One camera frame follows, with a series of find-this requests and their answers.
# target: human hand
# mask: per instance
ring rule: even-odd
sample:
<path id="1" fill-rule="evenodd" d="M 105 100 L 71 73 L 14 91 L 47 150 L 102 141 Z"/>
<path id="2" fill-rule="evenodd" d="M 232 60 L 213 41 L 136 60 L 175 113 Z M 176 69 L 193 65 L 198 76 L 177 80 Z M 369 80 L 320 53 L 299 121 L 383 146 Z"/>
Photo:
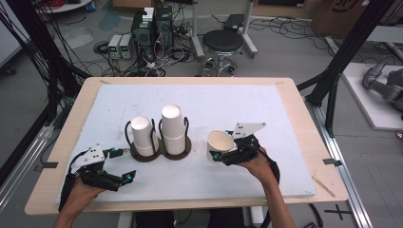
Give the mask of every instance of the human hand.
<path id="1" fill-rule="evenodd" d="M 261 147 L 260 150 L 263 153 L 266 153 L 265 148 Z M 246 168 L 260 182 L 271 181 L 272 179 L 276 180 L 269 161 L 267 161 L 261 153 L 258 153 L 258 155 L 251 161 L 241 162 L 238 165 Z"/>
<path id="2" fill-rule="evenodd" d="M 98 194 L 104 191 L 105 189 L 83 184 L 81 178 L 78 177 L 53 227 L 71 227 L 75 218 L 83 212 L 84 208 L 86 208 Z"/>

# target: black metal cup holder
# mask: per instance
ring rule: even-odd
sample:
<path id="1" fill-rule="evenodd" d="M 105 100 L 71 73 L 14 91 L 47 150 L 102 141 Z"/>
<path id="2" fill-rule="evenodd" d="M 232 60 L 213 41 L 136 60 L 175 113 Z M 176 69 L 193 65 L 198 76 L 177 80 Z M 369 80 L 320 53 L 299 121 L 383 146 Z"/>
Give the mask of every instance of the black metal cup holder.
<path id="1" fill-rule="evenodd" d="M 187 130 L 189 129 L 189 120 L 187 119 L 187 117 L 183 118 L 183 124 L 185 125 L 185 129 L 184 129 L 184 151 L 181 154 L 178 155 L 172 155 L 169 154 L 167 149 L 166 149 L 166 144 L 165 144 L 165 140 L 163 139 L 163 129 L 162 129 L 162 125 L 163 125 L 163 120 L 160 120 L 160 123 L 158 125 L 158 128 L 160 129 L 160 134 L 161 134 L 161 139 L 163 141 L 163 150 L 164 153 L 163 155 L 170 159 L 170 160 L 182 160 L 184 159 L 190 152 L 190 150 L 192 149 L 192 142 L 190 141 L 189 137 L 187 137 Z"/>
<path id="2" fill-rule="evenodd" d="M 161 133 L 161 138 L 158 139 L 158 143 L 159 143 L 159 148 L 158 150 L 156 150 L 155 148 L 155 143 L 154 143 L 154 139 L 152 137 L 153 133 L 156 133 L 155 130 L 155 123 L 154 123 L 154 119 L 151 119 L 151 124 L 152 124 L 152 129 L 150 131 L 150 140 L 152 143 L 152 149 L 153 149 L 153 154 L 150 156 L 143 156 L 141 155 L 137 149 L 136 146 L 134 146 L 134 142 L 131 142 L 130 139 L 128 138 L 128 134 L 127 134 L 127 127 L 131 124 L 131 122 L 127 122 L 126 126 L 125 126 L 125 138 L 126 141 L 128 143 L 128 145 L 130 146 L 130 154 L 131 156 L 138 162 L 152 162 L 154 160 L 156 160 L 160 155 L 164 155 L 166 158 L 173 160 L 173 161 L 177 161 L 177 160 L 182 160 L 184 159 L 190 152 L 191 148 L 192 148 L 192 142 L 190 141 L 189 137 L 187 136 L 187 131 L 189 129 L 189 121 L 186 117 L 183 118 L 183 124 L 185 125 L 185 130 L 184 130 L 184 137 L 185 137 L 185 141 L 184 141 L 184 151 L 181 154 L 178 155 L 171 155 L 167 152 L 166 150 L 166 145 L 165 145 L 165 141 L 163 140 L 163 130 L 162 130 L 162 124 L 163 121 L 160 120 L 159 123 L 159 129 L 160 129 L 160 133 Z"/>
<path id="3" fill-rule="evenodd" d="M 127 134 L 127 127 L 130 125 L 131 122 L 127 122 L 126 126 L 125 126 L 125 138 L 126 141 L 128 143 L 128 145 L 130 146 L 130 154 L 131 156 L 138 162 L 152 162 L 154 160 L 156 160 L 158 158 L 158 156 L 160 156 L 163 153 L 163 149 L 161 146 L 159 146 L 158 150 L 155 149 L 155 143 L 154 143 L 154 139 L 152 137 L 153 133 L 156 132 L 155 131 L 155 123 L 154 123 L 154 119 L 151 119 L 151 124 L 152 124 L 152 128 L 150 131 L 150 140 L 151 140 L 151 144 L 152 144 L 152 150 L 153 150 L 153 154 L 150 156 L 143 156 L 141 155 L 137 149 L 136 146 L 134 146 L 134 142 L 131 142 L 130 139 L 128 138 L 128 134 Z"/>

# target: stool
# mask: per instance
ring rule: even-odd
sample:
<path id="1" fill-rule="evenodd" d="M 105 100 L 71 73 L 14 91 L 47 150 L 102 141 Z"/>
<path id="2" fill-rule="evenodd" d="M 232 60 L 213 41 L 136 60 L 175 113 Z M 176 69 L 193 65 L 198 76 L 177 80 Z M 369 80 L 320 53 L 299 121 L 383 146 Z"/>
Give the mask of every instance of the stool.
<path id="1" fill-rule="evenodd" d="M 240 35 L 230 30 L 212 30 L 202 38 L 203 48 L 217 55 L 217 58 L 208 58 L 202 65 L 200 75 L 204 73 L 210 76 L 209 71 L 217 71 L 217 76 L 222 72 L 235 77 L 238 72 L 237 64 L 225 58 L 240 52 L 243 40 Z"/>

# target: white foam board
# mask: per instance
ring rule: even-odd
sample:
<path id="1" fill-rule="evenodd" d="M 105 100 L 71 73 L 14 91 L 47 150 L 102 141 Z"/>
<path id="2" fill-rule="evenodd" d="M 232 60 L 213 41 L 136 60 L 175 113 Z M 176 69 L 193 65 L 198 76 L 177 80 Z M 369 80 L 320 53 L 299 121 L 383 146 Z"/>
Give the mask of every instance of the white foam board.
<path id="1" fill-rule="evenodd" d="M 164 156 L 135 161 L 129 153 L 107 159 L 105 171 L 117 176 L 133 169 L 133 183 L 104 192 L 96 201 L 210 200 L 264 197 L 261 184 L 244 168 L 211 162 L 206 138 L 213 129 L 236 123 L 266 122 L 256 133 L 278 162 L 284 197 L 310 197 L 316 191 L 275 86 L 272 85 L 103 85 L 86 119 L 71 158 L 99 143 L 104 149 L 128 148 L 125 124 L 137 115 L 156 121 L 165 105 L 176 104 L 190 122 L 192 149 L 185 159 Z"/>

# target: white paper cup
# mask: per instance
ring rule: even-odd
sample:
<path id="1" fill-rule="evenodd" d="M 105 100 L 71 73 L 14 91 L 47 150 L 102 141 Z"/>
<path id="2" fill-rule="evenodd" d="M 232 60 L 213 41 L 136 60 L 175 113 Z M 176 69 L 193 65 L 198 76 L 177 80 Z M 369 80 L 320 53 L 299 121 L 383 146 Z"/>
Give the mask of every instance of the white paper cup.
<path id="1" fill-rule="evenodd" d="M 181 154 L 186 146 L 186 138 L 183 135 L 181 135 L 179 138 L 176 139 L 170 139 L 167 137 L 163 137 L 163 141 L 165 142 L 165 148 L 166 152 L 168 152 L 171 155 L 178 155 Z"/>
<path id="2" fill-rule="evenodd" d="M 207 137 L 207 159 L 213 161 L 210 151 L 225 153 L 234 147 L 234 140 L 230 135 L 220 130 L 213 130 Z"/>
<path id="3" fill-rule="evenodd" d="M 163 135 L 176 139 L 180 137 L 185 130 L 183 115 L 181 113 L 181 108 L 176 104 L 170 104 L 163 108 Z"/>
<path id="4" fill-rule="evenodd" d="M 160 146 L 160 144 L 158 143 L 158 140 L 154 141 L 155 151 L 158 150 L 159 146 Z M 142 156 L 149 157 L 154 154 L 154 150 L 153 150 L 152 146 L 149 146 L 147 148 L 141 148 L 141 147 L 135 145 L 135 147 L 136 147 L 137 152 Z"/>
<path id="5" fill-rule="evenodd" d="M 133 133 L 134 144 L 139 148 L 148 148 L 152 146 L 150 139 L 150 133 L 152 130 L 152 124 L 145 116 L 137 116 L 131 121 L 131 130 Z M 157 142 L 158 137 L 153 132 L 153 141 Z"/>

